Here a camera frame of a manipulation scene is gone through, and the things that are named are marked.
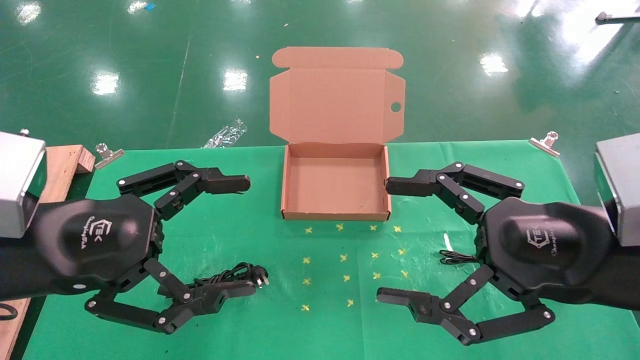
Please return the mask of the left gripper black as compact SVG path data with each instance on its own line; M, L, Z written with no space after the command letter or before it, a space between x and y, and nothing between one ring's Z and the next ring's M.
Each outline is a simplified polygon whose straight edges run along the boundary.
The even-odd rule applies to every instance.
M196 316L218 313L230 298L256 293L254 264L240 262L185 284L156 259L164 240L159 219L168 221L201 193L242 194L250 188L249 176L177 161L121 178L117 185L123 196L115 199L43 203L23 237L3 237L1 300L100 290L85 303L87 312L171 335ZM155 210L141 199L164 190L153 203ZM160 285L158 294L172 300L167 309L157 312L115 300L148 275Z

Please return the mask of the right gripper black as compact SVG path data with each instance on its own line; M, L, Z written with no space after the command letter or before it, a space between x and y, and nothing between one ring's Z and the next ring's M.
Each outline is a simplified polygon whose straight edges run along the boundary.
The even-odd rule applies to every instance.
M553 323L554 312L539 298L639 310L639 248L620 244L601 207L526 202L519 199L525 189L521 180L463 162L421 169L413 177L389 177L384 186L389 195L436 196L468 224L478 224L477 255L483 265L450 294L441 298L380 287L375 297L407 307L414 321L441 326L463 346ZM468 191L502 201L485 212ZM524 310L474 323L460 309L490 281Z

